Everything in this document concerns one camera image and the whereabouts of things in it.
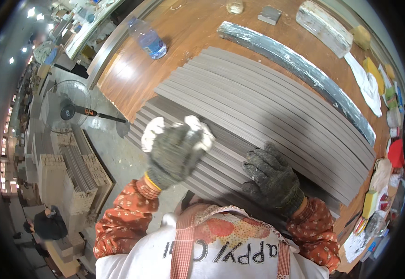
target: concrete floor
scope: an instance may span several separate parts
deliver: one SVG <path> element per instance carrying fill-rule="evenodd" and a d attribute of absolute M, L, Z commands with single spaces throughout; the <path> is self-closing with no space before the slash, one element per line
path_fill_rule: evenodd
<path fill-rule="evenodd" d="M 70 72 L 55 67 L 51 72 L 57 83 L 64 80 L 77 80 L 86 84 L 86 79 Z M 105 113 L 111 116 L 122 116 L 97 87 L 90 91 L 90 95 L 91 109 L 96 110 L 98 113 Z M 99 117 L 88 117 L 81 127 L 86 130 L 91 144 L 110 172 L 110 176 L 113 177 L 116 182 L 102 208 L 102 212 L 99 216 L 100 219 L 106 209 L 113 207 L 114 199 L 127 183 L 132 179 L 138 179 L 143 176 L 147 169 L 147 155 L 137 147 L 134 147 L 126 138 L 121 138 L 118 135 L 115 121 Z M 172 212 L 186 192 L 186 188 L 181 185 L 176 185 L 161 193 L 159 196 L 159 209 L 153 214 L 153 220 L 150 222 L 147 233 L 154 232 L 159 228 L 162 215 Z M 93 259 L 92 255 L 92 246 L 94 245 L 95 239 L 94 227 L 89 227 L 82 233 L 90 241 L 87 243 L 85 256 L 82 257 L 83 259 L 81 260 L 90 271 L 94 271 L 95 259 Z"/>

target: orange floral sleeve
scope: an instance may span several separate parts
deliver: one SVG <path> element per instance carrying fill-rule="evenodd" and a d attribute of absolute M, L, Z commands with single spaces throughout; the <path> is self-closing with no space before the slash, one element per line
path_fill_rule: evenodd
<path fill-rule="evenodd" d="M 286 227 L 300 248 L 300 255 L 330 272 L 340 264 L 337 235 L 333 232 L 333 217 L 325 203 L 309 199 L 300 215 L 288 221 Z"/>
<path fill-rule="evenodd" d="M 157 211 L 160 192 L 146 186 L 144 178 L 131 181 L 114 200 L 114 208 L 107 209 L 95 225 L 94 256 L 99 259 L 114 254 L 128 254 L 146 235 Z"/>

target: white shirt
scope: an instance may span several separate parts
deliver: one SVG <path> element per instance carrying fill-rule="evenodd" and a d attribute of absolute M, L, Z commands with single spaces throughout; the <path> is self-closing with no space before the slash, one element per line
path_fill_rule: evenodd
<path fill-rule="evenodd" d="M 245 222 L 230 213 L 215 214 L 211 219 L 208 220 L 211 225 L 205 228 L 211 233 L 205 234 L 203 228 L 195 234 L 197 241 L 194 244 L 189 278 L 277 277 L 279 239 L 273 232 L 267 233 L 259 225 Z M 159 230 L 139 240 L 129 254 L 98 259 L 96 278 L 170 278 L 170 249 L 175 240 L 176 220 L 176 215 L 165 214 Z M 217 223 L 225 221 L 233 225 L 230 231 L 224 229 L 226 226 L 217 226 Z M 327 279 L 329 271 L 298 254 L 298 248 L 293 243 L 289 276 L 294 279 Z"/>

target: water bottle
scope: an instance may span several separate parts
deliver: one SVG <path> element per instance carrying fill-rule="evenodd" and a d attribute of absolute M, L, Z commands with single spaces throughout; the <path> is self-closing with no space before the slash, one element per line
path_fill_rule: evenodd
<path fill-rule="evenodd" d="M 145 21 L 138 18 L 131 19 L 128 22 L 128 30 L 139 46 L 152 59 L 160 59 L 166 55 L 167 46 L 157 35 L 156 31 Z"/>

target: red gingham apron strap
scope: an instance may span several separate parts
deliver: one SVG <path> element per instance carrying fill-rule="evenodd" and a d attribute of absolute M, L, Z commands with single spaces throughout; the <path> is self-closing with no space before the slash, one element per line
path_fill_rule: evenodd
<path fill-rule="evenodd" d="M 289 245 L 280 241 L 278 244 L 277 279 L 289 279 L 290 252 Z"/>
<path fill-rule="evenodd" d="M 176 236 L 173 245 L 171 279 L 186 279 L 193 250 L 195 214 L 204 211 L 209 204 L 195 204 L 186 209 L 176 223 Z"/>

